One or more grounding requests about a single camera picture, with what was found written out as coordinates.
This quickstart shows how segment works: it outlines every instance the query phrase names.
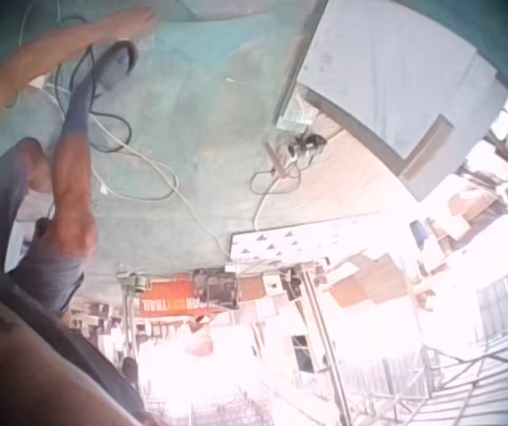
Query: teal floor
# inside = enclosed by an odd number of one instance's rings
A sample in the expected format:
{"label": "teal floor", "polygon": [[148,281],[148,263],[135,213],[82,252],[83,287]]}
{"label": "teal floor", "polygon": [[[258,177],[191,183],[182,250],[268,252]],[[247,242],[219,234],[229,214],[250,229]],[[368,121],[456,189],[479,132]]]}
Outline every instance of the teal floor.
{"label": "teal floor", "polygon": [[[139,2],[62,3],[62,16],[82,14],[92,20]],[[276,109],[298,46],[309,36],[305,24],[316,0],[155,3],[163,4],[163,18],[138,40],[139,62],[131,78],[97,107],[130,121],[133,146],[178,174],[181,192],[229,247],[232,233],[252,229],[259,198],[249,191],[250,176],[268,168],[263,143],[277,135]],[[0,11],[0,57],[17,44],[27,5],[14,2]],[[53,1],[37,0],[25,41],[51,28],[55,17]],[[0,155],[25,136],[38,138],[50,153],[61,123],[45,94],[23,91],[18,107],[0,115]],[[107,143],[96,126],[90,136]],[[100,153],[92,159],[119,193],[149,197],[169,189],[139,160]],[[109,282],[117,269],[167,274],[224,264],[215,240],[176,196],[136,203],[104,195],[93,184],[99,250],[89,273],[95,281]],[[294,213],[284,225],[295,223]]]}

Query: gray shorts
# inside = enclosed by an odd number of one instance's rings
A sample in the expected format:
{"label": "gray shorts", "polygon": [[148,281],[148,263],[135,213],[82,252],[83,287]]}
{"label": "gray shorts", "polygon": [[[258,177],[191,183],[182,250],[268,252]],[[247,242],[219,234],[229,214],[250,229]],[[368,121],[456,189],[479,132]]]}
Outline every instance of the gray shorts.
{"label": "gray shorts", "polygon": [[[28,193],[27,172],[16,148],[0,158],[0,267],[23,199]],[[42,234],[49,220],[37,222],[41,232],[34,238],[27,254],[9,272],[12,280],[34,297],[45,310],[60,314],[83,283],[83,258],[63,256],[50,247]]]}

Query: skin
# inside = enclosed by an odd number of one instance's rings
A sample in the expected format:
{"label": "skin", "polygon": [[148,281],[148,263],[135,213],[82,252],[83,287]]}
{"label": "skin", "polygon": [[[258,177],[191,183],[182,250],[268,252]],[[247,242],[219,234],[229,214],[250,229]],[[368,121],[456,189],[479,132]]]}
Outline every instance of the skin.
{"label": "skin", "polygon": [[[92,43],[132,38],[149,30],[155,12],[130,8],[103,20],[55,29],[0,62],[0,111],[39,75],[52,71]],[[54,192],[55,218],[45,243],[66,256],[88,256],[96,247],[90,212],[90,149],[86,137],[59,141],[52,169],[39,143],[17,145],[28,186]],[[90,377],[64,360],[27,324],[0,304],[0,424],[137,425]],[[157,424],[148,414],[135,414]]]}

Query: orange banner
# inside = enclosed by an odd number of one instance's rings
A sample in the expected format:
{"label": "orange banner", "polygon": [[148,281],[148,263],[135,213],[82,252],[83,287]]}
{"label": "orange banner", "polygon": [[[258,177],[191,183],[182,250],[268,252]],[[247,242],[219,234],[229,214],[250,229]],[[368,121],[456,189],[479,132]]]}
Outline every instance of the orange banner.
{"label": "orange banner", "polygon": [[188,275],[169,281],[151,281],[151,288],[139,299],[141,315],[145,318],[199,316],[222,312],[222,308],[202,304],[194,296],[193,283]]}

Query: person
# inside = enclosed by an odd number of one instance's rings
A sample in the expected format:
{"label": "person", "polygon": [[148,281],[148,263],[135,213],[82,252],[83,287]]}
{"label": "person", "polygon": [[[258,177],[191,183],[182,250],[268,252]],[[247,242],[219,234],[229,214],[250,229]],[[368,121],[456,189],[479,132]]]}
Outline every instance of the person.
{"label": "person", "polygon": [[[28,82],[93,43],[149,30],[155,11],[135,7],[54,29],[0,62],[0,111]],[[0,424],[155,423],[114,365],[59,320],[82,283],[97,230],[90,210],[87,120],[95,90],[102,98],[133,65],[133,44],[114,44],[73,90],[52,166],[40,144],[24,138],[0,158]],[[53,192],[53,220],[17,267],[4,271],[12,222],[28,189]]]}

